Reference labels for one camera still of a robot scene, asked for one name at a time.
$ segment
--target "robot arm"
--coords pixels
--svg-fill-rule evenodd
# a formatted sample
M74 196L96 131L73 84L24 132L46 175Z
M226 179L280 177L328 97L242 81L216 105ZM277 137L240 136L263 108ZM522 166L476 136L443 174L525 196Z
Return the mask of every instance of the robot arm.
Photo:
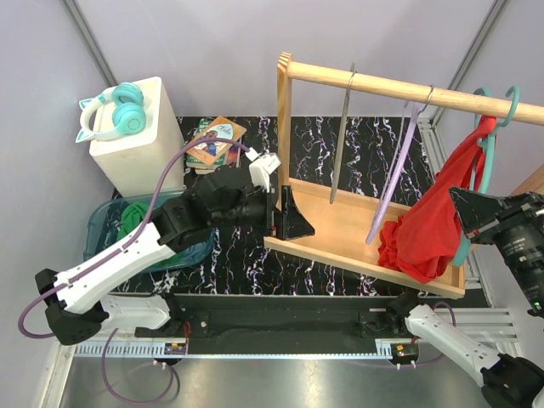
M530 315L544 318L544 196L501 198L457 187L450 195L467 238L497 246L530 303ZM491 407L544 408L544 371L537 365L475 342L414 295L399 296L388 313L395 325L404 324L468 373Z
M544 371L530 361L500 354L474 341L413 293L397 297L387 313L389 321L404 326L460 366L492 408L544 408Z
M172 299L108 293L152 264L207 240L213 228L248 225L280 239L296 238L283 236L281 231L286 230L313 234L311 225L293 211L294 201L283 212L275 208L269 176L280 165L278 156L251 153L249 171L220 167L199 179L181 196L154 210L137 239L138 229L75 268L38 273L36 283L42 295L59 288L44 299L49 327L59 341L76 344L102 329L117 327L124 331L161 329L167 336L180 333L183 314ZM289 228L293 225L302 228Z

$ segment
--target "hanger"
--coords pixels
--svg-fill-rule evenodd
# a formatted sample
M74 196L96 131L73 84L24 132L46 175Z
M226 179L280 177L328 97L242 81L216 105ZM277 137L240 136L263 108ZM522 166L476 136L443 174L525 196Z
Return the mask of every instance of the hanger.
M510 121L512 120L514 114L516 113L516 109L518 109L518 103L519 103L519 94L520 89L518 86L514 85L511 86L506 96L509 97L511 94L513 94L512 97L512 104L510 105L510 111L508 112L507 117L497 122L495 128L493 131L488 135L485 139L480 139L478 141L478 146L482 148L484 151L485 156L485 164L484 164L484 174L482 176L482 181L480 182L478 192L485 194L487 193L487 189L490 185L491 180L491 172L493 171L493 161L495 160L495 140L496 140L496 133L499 130L499 128L505 128L508 126ZM490 89L487 87L478 88L474 91L475 95L484 95L489 98L493 98L493 94L491 93ZM476 114L474 115L474 128L477 128L479 125L481 115ZM470 174L470 190L474 190L474 184L476 180L476 167L478 166L478 163L476 160L473 162L473 170ZM465 262L465 259L468 256L468 253L470 252L470 240L461 233L461 243L459 244L459 248L457 248L456 256L453 258L453 264L457 267L460 267L463 262Z
M351 82L354 80L354 76L357 73L355 70L355 63L351 63L351 77L349 78L348 87L346 88L346 94L343 98L342 118L340 119L340 129L338 130L338 143L337 152L334 158L334 171L332 172L332 186L331 196L329 197L329 203L334 202L334 197L337 195L338 180L340 180L340 169L342 167L343 156L343 144L346 139L346 126L348 124L348 111L349 111L349 94L351 93Z
M391 162L391 166L389 167L388 176L385 179L385 185L383 186L382 195L380 196L380 202L378 203L376 212L374 213L371 230L366 237L365 242L367 245L371 244L372 240L376 236L378 228L380 227L380 225L382 225L383 217L385 216L385 212L387 211L388 205L391 202L391 198L393 197L394 189L397 186L400 173L402 172L402 167L404 167L405 165L406 156L408 156L408 150L410 149L411 140L413 139L414 132L416 131L417 119L423 113L423 111L427 109L428 103L433 96L433 91L434 85L431 85L431 92L429 92L428 94L427 103L423 107L421 107L422 104L414 102L411 109L410 123L408 124L408 129L406 130L405 139L404 141L402 141L401 136L404 129L405 108L408 105L407 102L405 103L405 108L402 110L402 121L400 121L399 142L397 143L397 147L394 151L393 161ZM402 148L400 149L399 156L397 157L397 152L399 151L399 147L401 144Z

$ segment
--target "teal hanger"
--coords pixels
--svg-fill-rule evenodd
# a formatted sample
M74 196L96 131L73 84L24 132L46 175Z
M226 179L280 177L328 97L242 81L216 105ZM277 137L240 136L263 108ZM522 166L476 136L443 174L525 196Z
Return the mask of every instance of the teal hanger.
M478 88L476 91L474 91L475 95L484 95L488 96L490 98L493 98L493 94L487 87ZM506 96L510 96L513 94L512 98L512 105L510 106L510 111L508 112L507 117L497 122L495 128L493 131L489 134L489 136L485 139L480 139L478 141L478 146L482 148L484 151L485 156L485 164L484 164L484 174L482 176L482 181L479 185L478 192L485 194L487 192L487 189L490 186L491 181L491 172L493 171L493 161L495 160L495 139L496 139L496 133L499 130L499 128L505 128L508 126L510 121L513 118L513 115L516 113L516 109L518 109L518 103L519 103L519 94L520 89L518 86L512 86L508 89ZM479 120L481 118L481 115L474 115L474 128L477 128L479 125ZM470 174L470 190L474 190L474 183L476 180L476 167L478 163L474 161L473 163L473 171ZM453 258L453 264L457 267L460 267L463 262L465 262L465 259L468 256L468 253L470 252L470 240L461 233L461 243L459 245L459 248L457 248L456 256Z

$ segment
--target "green cloth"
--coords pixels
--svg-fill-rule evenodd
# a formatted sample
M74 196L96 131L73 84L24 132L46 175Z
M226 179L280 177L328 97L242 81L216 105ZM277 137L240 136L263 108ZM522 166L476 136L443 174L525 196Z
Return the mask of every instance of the green cloth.
M121 214L121 229L117 233L117 240L121 240L132 231L136 230L136 227L143 221L149 205L144 202L135 202L131 204ZM165 259L159 263L155 263L153 266L169 266L171 264L177 264L182 258L182 253L176 253L173 257Z

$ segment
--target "wooden post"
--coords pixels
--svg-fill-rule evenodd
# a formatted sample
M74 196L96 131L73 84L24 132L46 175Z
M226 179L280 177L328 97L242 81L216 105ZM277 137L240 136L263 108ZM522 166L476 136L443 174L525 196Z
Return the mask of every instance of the wooden post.
M292 55L282 53L278 61L278 155L280 156L280 202L281 186L289 185L289 158L291 156L291 104L292 79L288 75Z
M512 194L522 194L528 191L544 194L544 165L537 168Z

